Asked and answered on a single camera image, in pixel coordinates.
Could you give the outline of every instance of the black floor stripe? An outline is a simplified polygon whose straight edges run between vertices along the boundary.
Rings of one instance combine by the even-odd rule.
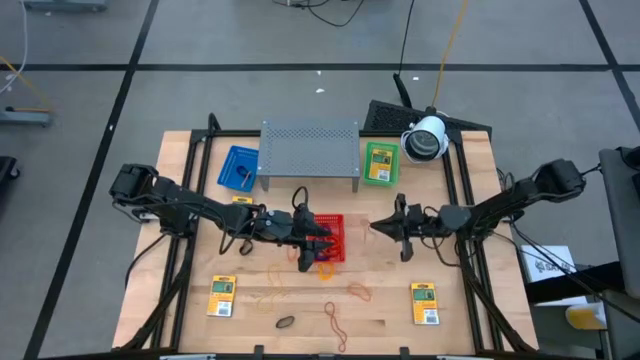
[[[628,69],[626,71],[638,71],[637,65],[618,65],[618,61],[616,57],[613,55],[613,51],[609,46],[609,42],[607,42],[607,38],[604,36],[604,32],[598,23],[598,19],[596,19],[596,15],[593,13],[593,9],[589,4],[588,0],[579,0],[580,6],[582,6],[582,10],[584,11],[585,16],[587,17],[587,21],[591,26],[591,30],[593,31],[593,35],[595,35],[596,40],[598,41],[598,45],[600,45],[600,50],[602,50],[602,54],[604,58],[607,60],[607,63],[612,68],[613,77],[618,84],[618,88],[620,89],[620,93],[622,93],[622,97],[624,98],[625,103],[627,104],[627,108],[629,108],[629,112],[631,113],[631,117],[633,121],[636,123],[638,129],[640,129],[640,108],[638,108],[638,103],[636,101],[636,97],[629,88],[629,84],[627,83],[627,79],[625,79],[624,74],[622,73],[622,69],[625,67]]]
[[[126,64],[27,64],[25,71],[126,71]],[[403,69],[438,71],[440,64],[403,64]],[[139,64],[136,71],[395,71],[395,63],[307,63],[307,64]],[[640,64],[447,64],[446,71],[485,72],[601,72],[619,68],[640,71]],[[4,64],[0,70],[9,70]]]
[[[127,65],[124,79],[122,80],[120,90],[118,91],[115,103],[113,104],[113,109],[111,110],[111,115],[109,116],[109,120],[105,126],[98,152],[93,161],[89,178],[87,179],[87,183],[80,199],[80,204],[78,205],[73,222],[71,223],[69,235],[67,236],[67,240],[62,249],[62,254],[58,260],[58,265],[56,266],[44,303],[40,309],[40,314],[38,315],[38,320],[36,321],[33,333],[31,334],[31,339],[29,339],[29,344],[27,345],[24,355],[24,358],[27,360],[37,359],[40,349],[42,348],[42,343],[44,342],[47,329],[49,328],[49,323],[53,316],[53,311],[58,302],[58,298],[60,297],[65,277],[69,271],[69,266],[71,265],[71,260],[73,259],[73,254],[76,250],[80,233],[82,232],[82,227],[85,219],[87,218],[91,200],[93,199],[96,186],[98,185],[98,180],[100,179],[100,173],[104,167],[104,162],[107,157],[107,152],[109,151],[109,146],[111,145],[111,140],[113,139],[113,134],[115,133],[116,126],[118,125],[120,114],[122,113],[122,107],[127,99],[127,94],[131,86],[131,81],[133,80],[133,75],[136,71],[136,66],[140,60],[144,43],[147,40],[147,35],[149,34],[153,17],[155,16],[156,9],[158,8],[158,1],[159,0],[151,0],[149,8],[147,9],[147,14],[144,18],[140,33],[138,34],[138,39],[133,48],[133,54],[131,55],[131,59]]]

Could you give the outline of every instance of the white camera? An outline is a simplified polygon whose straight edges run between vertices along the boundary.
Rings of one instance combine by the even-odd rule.
[[[444,121],[430,115],[417,124],[411,123],[409,130],[400,137],[400,146],[409,160],[416,164],[439,158],[449,148]]]

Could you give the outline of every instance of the blue plastic bin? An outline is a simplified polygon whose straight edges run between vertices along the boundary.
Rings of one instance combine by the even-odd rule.
[[[251,171],[251,175],[242,187],[245,176],[240,175],[238,167],[244,166]],[[256,172],[258,171],[258,150],[248,149],[241,146],[231,146],[227,159],[224,161],[220,176],[218,176],[218,185],[226,186],[230,189],[251,192],[253,183],[256,181]]]

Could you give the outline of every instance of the yellow tag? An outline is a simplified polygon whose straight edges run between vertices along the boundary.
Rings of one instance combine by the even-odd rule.
[[[433,283],[411,283],[413,300],[413,323],[416,325],[438,325],[438,302]]]
[[[215,275],[211,283],[207,315],[231,317],[231,309],[235,295],[236,277]]]
[[[234,204],[253,204],[253,199],[250,197],[244,197],[244,196],[234,196],[231,199],[231,202]]]
[[[371,152],[371,167],[369,179],[391,181],[391,159],[393,152],[381,149],[373,149]]]

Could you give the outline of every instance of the wooden table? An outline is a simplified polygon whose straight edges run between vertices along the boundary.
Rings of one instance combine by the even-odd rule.
[[[160,175],[180,183],[185,165],[190,132],[166,132],[156,168]],[[487,134],[463,133],[465,153],[473,193],[483,201],[500,187]],[[361,139],[361,154],[367,141],[397,143],[397,138]],[[216,137],[213,140],[208,181],[204,194],[220,202],[231,202],[235,191],[216,184],[216,180],[231,145],[258,148],[259,137]],[[196,186],[202,145],[196,155],[191,189]],[[457,164],[453,147],[452,162]],[[348,334],[348,354],[398,354],[401,346],[411,354],[473,354],[469,315],[463,280],[458,268],[443,266],[433,250],[414,241],[415,255],[410,262],[400,261],[400,244],[367,230],[367,221],[386,218],[393,213],[393,201],[398,192],[407,196],[410,204],[421,203],[439,208],[448,203],[448,193],[442,161],[412,164],[401,159],[398,184],[393,188],[361,184],[358,193],[351,192],[351,181],[345,179],[273,179],[269,192],[254,186],[255,203],[269,209],[293,211],[291,196],[299,185],[309,188],[309,206],[316,214],[344,214],[346,232],[346,262],[336,265],[330,280],[321,280],[315,265],[307,273],[297,271],[296,262],[287,259],[287,247],[255,243],[253,252],[240,256],[241,241],[224,256],[218,255],[221,231],[209,221],[201,221],[198,230],[194,264],[185,319],[180,342],[181,352],[252,353],[254,345],[262,344],[266,353],[337,353],[339,339],[331,330],[324,304],[336,304],[340,327]],[[458,167],[454,167],[458,194],[462,194]],[[506,225],[497,232],[511,236]],[[137,252],[157,238],[158,225],[142,226]],[[114,346],[129,340],[157,304],[166,262],[168,241],[143,257],[131,274],[125,293]],[[457,262],[454,239],[442,245],[445,259]],[[529,305],[513,245],[499,237],[485,241],[487,265],[497,306],[512,326],[530,345],[537,347]],[[268,268],[282,287],[270,286]],[[206,316],[212,276],[236,275],[237,293],[233,316]],[[351,282],[367,286],[373,298],[370,302],[350,295],[346,287]],[[411,282],[434,282],[438,297],[440,325],[413,324],[409,286]],[[266,298],[258,309],[258,300],[276,290],[280,294],[273,302]],[[271,311],[265,310],[273,305]],[[491,347],[486,313],[478,301],[485,348]],[[174,310],[167,314],[163,344],[168,344],[169,327]],[[276,329],[278,319],[293,315],[295,323]]]

